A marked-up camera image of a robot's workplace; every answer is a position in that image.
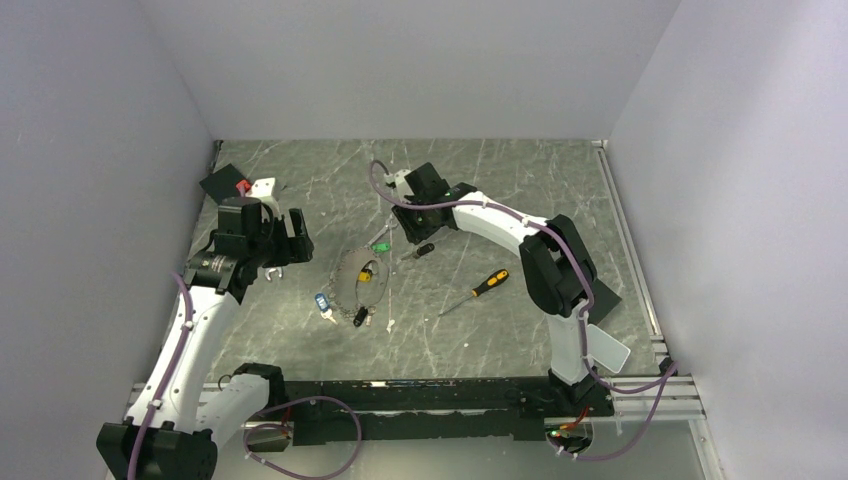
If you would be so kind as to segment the metal key organizer plate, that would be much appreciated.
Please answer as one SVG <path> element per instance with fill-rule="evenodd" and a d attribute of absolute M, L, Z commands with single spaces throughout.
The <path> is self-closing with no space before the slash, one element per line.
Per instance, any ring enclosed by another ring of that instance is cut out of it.
<path fill-rule="evenodd" d="M 370 270 L 369 283 L 358 281 L 361 270 Z M 376 306 L 387 292 L 391 268 L 372 248 L 359 247 L 345 252 L 330 276 L 332 306 L 352 319 L 360 307 Z"/>

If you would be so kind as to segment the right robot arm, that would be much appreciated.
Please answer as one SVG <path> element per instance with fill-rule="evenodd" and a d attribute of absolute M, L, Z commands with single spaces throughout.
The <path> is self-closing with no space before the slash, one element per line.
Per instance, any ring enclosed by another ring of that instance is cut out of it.
<path fill-rule="evenodd" d="M 406 238 L 419 244 L 442 228 L 478 235 L 519 258 L 526 290 L 544 312 L 551 343 L 551 388 L 557 411 L 574 415 L 590 399 L 584 378 L 601 366 L 620 372 L 631 350 L 600 327 L 622 301 L 599 277 L 574 222 L 527 215 L 467 183 L 454 186 L 431 163 L 415 170 L 371 174 L 386 194 Z"/>

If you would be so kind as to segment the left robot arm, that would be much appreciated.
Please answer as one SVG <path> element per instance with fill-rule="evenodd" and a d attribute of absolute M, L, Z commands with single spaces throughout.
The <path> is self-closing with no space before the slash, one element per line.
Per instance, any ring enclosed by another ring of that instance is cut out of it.
<path fill-rule="evenodd" d="M 244 422 L 285 411 L 285 380 L 274 365 L 245 363 L 207 403 L 200 396 L 260 270 L 306 263 L 313 251 L 298 208 L 280 214 L 253 200 L 219 207 L 217 228 L 175 277 L 176 311 L 150 377 L 124 418 L 98 434 L 97 450 L 114 478 L 209 479 L 220 448 Z"/>

